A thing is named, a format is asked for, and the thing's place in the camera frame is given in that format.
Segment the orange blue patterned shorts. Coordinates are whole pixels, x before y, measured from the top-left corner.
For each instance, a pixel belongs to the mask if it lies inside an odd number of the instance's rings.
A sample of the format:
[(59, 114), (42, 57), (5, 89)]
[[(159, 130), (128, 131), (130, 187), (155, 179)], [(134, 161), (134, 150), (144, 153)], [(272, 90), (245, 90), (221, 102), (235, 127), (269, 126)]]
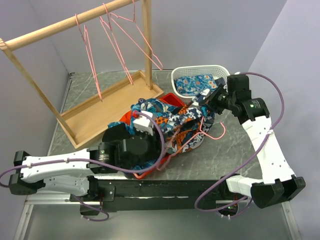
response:
[[(204, 132), (207, 133), (213, 126), (215, 114), (203, 103), (212, 92), (204, 90), (194, 96), (189, 104), (181, 107), (161, 102), (157, 98), (140, 98), (131, 106), (131, 112), (134, 114), (145, 111), (155, 117), (155, 122), (163, 133), (166, 152), (171, 155), (199, 131), (202, 117), (204, 117), (202, 127)], [(203, 140), (204, 136), (198, 135), (180, 153), (199, 147)]]

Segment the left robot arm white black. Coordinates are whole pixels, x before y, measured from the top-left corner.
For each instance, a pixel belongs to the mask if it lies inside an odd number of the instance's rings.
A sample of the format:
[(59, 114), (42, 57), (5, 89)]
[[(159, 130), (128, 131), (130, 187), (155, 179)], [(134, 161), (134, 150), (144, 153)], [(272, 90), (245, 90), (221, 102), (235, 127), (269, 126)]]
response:
[(107, 130), (99, 145), (72, 153), (36, 157), (18, 151), (8, 188), (13, 195), (49, 190), (94, 201), (102, 193), (95, 175), (131, 171), (161, 158), (163, 139), (158, 133)]

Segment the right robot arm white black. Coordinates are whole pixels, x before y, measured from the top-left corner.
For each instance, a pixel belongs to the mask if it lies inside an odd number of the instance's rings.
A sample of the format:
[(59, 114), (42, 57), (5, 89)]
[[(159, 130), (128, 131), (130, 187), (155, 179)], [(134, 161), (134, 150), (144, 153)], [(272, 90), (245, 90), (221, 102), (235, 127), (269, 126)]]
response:
[(224, 199), (235, 194), (249, 197), (255, 205), (266, 208), (291, 201), (305, 187), (302, 176), (289, 166), (276, 138), (270, 112), (262, 98), (253, 98), (248, 73), (227, 77), (227, 88), (219, 86), (208, 98), (207, 105), (217, 114), (229, 110), (247, 133), (258, 159), (262, 178), (244, 177), (235, 172), (215, 183)]

